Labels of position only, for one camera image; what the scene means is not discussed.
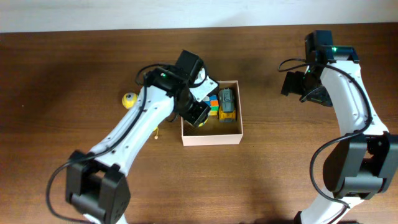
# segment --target yellow ball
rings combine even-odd
[[[136,104],[137,95],[135,93],[126,93],[123,96],[122,104],[126,109],[130,109]]]

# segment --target black wire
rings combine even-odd
[[[317,158],[317,156],[319,155],[319,153],[321,153],[321,152],[322,152],[325,148],[327,148],[328,146],[330,146],[330,145],[332,145],[332,144],[334,144],[334,143],[338,143],[338,142],[343,141],[343,140],[347,140],[347,139],[353,138],[353,137],[355,137],[355,136],[357,136],[357,135],[359,135],[359,134],[364,133],[365,130],[367,130],[367,128],[371,125],[372,120],[373,120],[373,118],[372,118],[372,113],[371,113],[371,107],[370,107],[368,98],[366,97],[365,92],[363,91],[363,89],[361,88],[361,86],[359,85],[359,83],[358,83],[353,77],[351,77],[351,75],[349,75],[348,73],[342,71],[341,69],[336,68],[336,67],[333,67],[333,66],[331,66],[331,65],[324,65],[324,64],[312,62],[312,63],[303,63],[303,64],[301,64],[301,65],[296,65],[296,66],[294,66],[294,67],[286,68],[286,69],[281,70],[280,67],[281,67],[284,63],[289,62],[289,61],[305,62],[304,59],[299,59],[299,58],[291,58],[291,59],[288,59],[288,60],[284,60],[284,61],[279,65],[278,71],[279,71],[279,72],[287,72],[287,71],[290,71],[290,70],[293,70],[293,69],[296,69],[296,68],[307,67],[307,66],[310,66],[310,67],[311,67],[311,66],[316,66],[316,67],[329,68],[329,69],[332,69],[332,70],[334,70],[334,71],[336,71],[336,72],[341,73],[341,74],[344,75],[346,78],[348,78],[348,80],[351,81],[351,82],[354,84],[354,86],[358,89],[358,91],[359,91],[359,93],[361,94],[362,99],[363,99],[363,101],[364,101],[364,103],[365,103],[365,106],[366,106],[366,111],[367,111],[367,113],[368,113],[368,119],[367,119],[366,122],[365,122],[365,127],[363,127],[362,129],[360,129],[360,130],[358,130],[358,131],[355,131],[355,132],[350,133],[350,134],[346,134],[346,135],[344,135],[344,136],[342,136],[342,137],[333,139],[333,140],[331,140],[331,141],[325,143],[323,146],[321,146],[318,150],[315,151],[315,153],[313,154],[313,156],[312,156],[312,158],[311,158],[311,162],[310,162],[310,178],[311,178],[311,183],[312,183],[313,187],[315,188],[315,190],[316,190],[320,195],[322,195],[322,197],[324,197],[325,199],[330,200],[330,201],[332,201],[332,202],[341,203],[341,204],[343,204],[343,205],[345,206],[345,209],[343,209],[343,211],[337,216],[337,217],[340,217],[340,216],[344,215],[346,209],[349,209],[350,206],[349,206],[348,203],[346,203],[346,202],[344,202],[344,201],[342,201],[342,200],[338,200],[338,199],[335,199],[335,198],[332,198],[332,197],[327,196],[327,195],[326,195],[325,193],[323,193],[323,192],[321,191],[321,189],[318,187],[317,183],[315,182],[314,175],[313,175],[313,167],[314,167],[315,159]]]
[[[164,74],[166,74],[166,75],[170,75],[170,76],[173,76],[174,78],[176,78],[176,79],[179,79],[179,80],[185,80],[185,77],[182,77],[182,76],[180,76],[180,75],[177,75],[177,74],[175,74],[174,72],[170,72],[169,70],[167,70],[166,68],[162,68],[162,67],[159,67],[159,69],[164,73]]]
[[[174,122],[176,119],[177,119],[177,117],[178,117],[178,113],[174,113],[174,117],[173,117],[173,119],[166,119],[166,121],[168,121],[168,122]]]
[[[181,68],[179,68],[179,67],[177,67],[177,66],[175,66],[175,65],[172,65],[172,64],[168,64],[168,63],[155,63],[155,64],[152,64],[152,65],[147,65],[147,66],[145,66],[144,68],[142,68],[142,69],[140,69],[138,72],[137,72],[137,75],[136,75],[136,79],[135,79],[135,83],[137,84],[137,85],[142,85],[142,83],[140,83],[139,81],[138,81],[138,78],[139,78],[139,75],[145,70],[145,69],[148,69],[148,68],[151,68],[151,67],[166,67],[166,66],[169,66],[169,67],[173,67],[173,68],[175,68],[175,69],[177,69],[177,70],[181,70]],[[205,78],[200,82],[200,83],[197,83],[197,84],[192,84],[192,85],[190,85],[190,88],[196,88],[196,87],[199,87],[200,85],[202,85],[205,81],[206,81],[206,79],[207,79],[207,77],[208,77],[208,72],[207,72],[207,67],[206,67],[206,65],[203,63],[203,69],[205,70]]]
[[[127,128],[127,130],[123,133],[123,135],[115,142],[112,144],[111,147],[107,147],[104,151],[89,156],[89,157],[85,157],[82,159],[76,159],[76,160],[72,160],[72,161],[68,161],[66,163],[64,163],[63,165],[61,165],[60,167],[58,167],[53,174],[50,176],[49,181],[47,182],[47,187],[45,189],[45,202],[47,204],[47,207],[49,208],[50,212],[52,213],[52,215],[54,215],[57,218],[60,218],[62,220],[68,221],[68,222],[78,222],[78,223],[89,223],[92,224],[93,222],[87,221],[87,220],[79,220],[79,219],[75,219],[75,218],[69,218],[69,217],[65,217],[63,215],[60,215],[59,213],[57,213],[54,208],[51,205],[51,201],[50,201],[50,190],[51,190],[51,185],[55,179],[55,177],[65,168],[67,168],[68,166],[74,165],[76,163],[79,162],[85,162],[85,161],[90,161],[92,159],[95,159],[99,156],[105,155],[109,152],[111,152],[119,143],[121,143],[121,141],[123,141],[123,139],[129,134],[129,132],[131,131],[131,129],[134,127],[134,125],[137,123],[138,119],[140,118],[142,112],[144,111],[145,108],[145,103],[147,100],[147,87],[146,87],[146,77],[144,77],[144,97],[142,99],[142,104],[141,107],[139,108],[138,114],[137,116],[134,118],[134,120],[132,121],[132,123],[129,125],[129,127]]]
[[[313,92],[319,90],[322,86],[318,86],[315,89],[311,90],[309,93],[307,93],[305,96],[300,97],[300,102],[305,102],[307,100],[307,96],[311,95]]]

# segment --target white wall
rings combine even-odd
[[[398,0],[2,0],[0,32],[398,22]]]

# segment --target toy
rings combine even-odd
[[[217,112],[218,112],[218,100],[217,100],[217,96],[216,95],[212,95],[212,96],[206,96],[203,101],[209,105],[209,107],[211,108],[211,111],[209,112],[210,116],[217,116]]]
[[[126,109],[132,108],[137,101],[137,95],[135,93],[126,93],[123,96],[122,104]]]
[[[207,122],[207,120],[208,120],[208,119],[206,119],[204,122],[200,123],[200,124],[198,125],[198,128],[200,128],[200,127],[202,127],[203,125],[205,125],[206,122]]]
[[[235,97],[231,89],[224,89],[218,93],[220,107],[218,109],[218,119],[220,122],[233,122],[236,120],[236,108],[234,105]]]

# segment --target cardboard box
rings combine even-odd
[[[243,137],[241,100],[238,81],[219,81],[220,90],[230,88],[235,94],[236,121],[219,122],[217,116],[209,116],[206,124],[194,128],[181,119],[182,144],[184,146],[206,146],[220,144],[239,144]]]

